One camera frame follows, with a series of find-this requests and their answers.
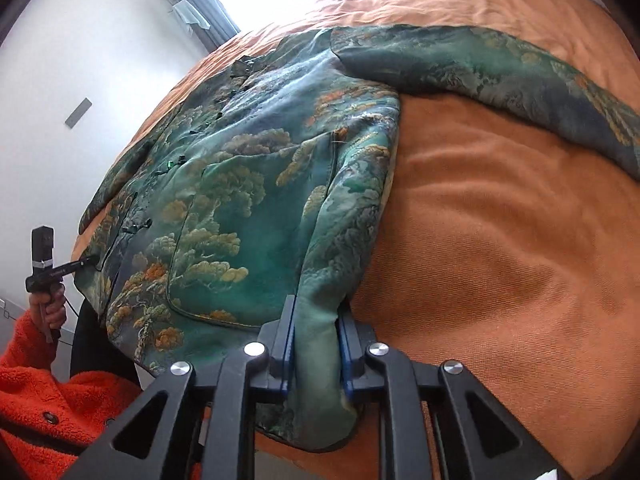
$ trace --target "jacket pocket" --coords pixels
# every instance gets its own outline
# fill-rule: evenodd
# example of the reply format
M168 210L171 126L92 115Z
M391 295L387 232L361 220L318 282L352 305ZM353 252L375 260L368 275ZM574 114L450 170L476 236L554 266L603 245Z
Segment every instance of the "jacket pocket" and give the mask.
M332 177L330 141L327 134L277 153L211 164L188 208L180 200L164 206L164 216L184 218L168 274L174 310L256 330L280 316L286 295L297 290Z

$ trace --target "metal screw cap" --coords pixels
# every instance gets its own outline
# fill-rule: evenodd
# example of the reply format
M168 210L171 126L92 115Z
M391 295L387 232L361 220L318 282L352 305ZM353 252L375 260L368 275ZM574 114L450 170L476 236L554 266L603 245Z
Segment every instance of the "metal screw cap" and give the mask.
M384 343L373 343L369 345L369 352L377 356L386 355L389 352L389 346Z
M186 361L178 361L171 365L171 373L173 375L184 375L191 370L191 365Z
M444 368L444 371L446 371L447 374L451 375L458 375L459 373L462 373L462 370L465 369L462 363L460 361L456 361L455 359L444 361L442 366Z
M262 343L254 341L244 346L244 353L251 357L258 357L258 355L264 354L265 347Z
M53 424L55 426L58 423L58 418L51 412L44 412L42 413L42 416L49 424Z

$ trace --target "black gripper frame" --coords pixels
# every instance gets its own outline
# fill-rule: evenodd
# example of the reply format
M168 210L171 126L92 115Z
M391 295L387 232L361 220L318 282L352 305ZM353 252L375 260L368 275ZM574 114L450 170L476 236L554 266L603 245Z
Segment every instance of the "black gripper frame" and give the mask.
M68 469L62 480L202 480L254 478L257 402L287 397L293 371L293 312L262 326L260 355L239 348L194 370L178 363L159 376ZM427 403L443 480L571 480L558 462L457 361L411 361L375 345L347 301L338 311L342 385L356 404L380 407L380 480L432 480L422 404ZM204 447L203 413L212 406Z

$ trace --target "orange fleece jacket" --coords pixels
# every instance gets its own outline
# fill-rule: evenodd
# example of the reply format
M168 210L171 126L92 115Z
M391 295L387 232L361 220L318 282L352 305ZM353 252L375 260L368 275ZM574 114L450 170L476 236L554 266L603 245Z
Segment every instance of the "orange fleece jacket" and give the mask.
M0 417L72 444L88 446L140 394L140 388L108 372L82 372L67 383L51 373L56 344L48 344L27 312L0 358ZM58 419L51 424L49 412ZM57 480L76 459L34 446L0 430L2 438L31 480Z

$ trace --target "hand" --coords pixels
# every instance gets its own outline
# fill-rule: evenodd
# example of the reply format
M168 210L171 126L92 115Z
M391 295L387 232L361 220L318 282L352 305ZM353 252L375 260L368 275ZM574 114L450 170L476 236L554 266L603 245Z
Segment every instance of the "hand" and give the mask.
M60 328L65 323L65 301L65 286L62 283L54 283L51 285L51 294L34 292L29 295L29 314L31 315L31 320L34 325L38 327L38 330L43 332L43 323L47 323L52 330ZM48 305L47 315L44 320L40 316L41 304Z

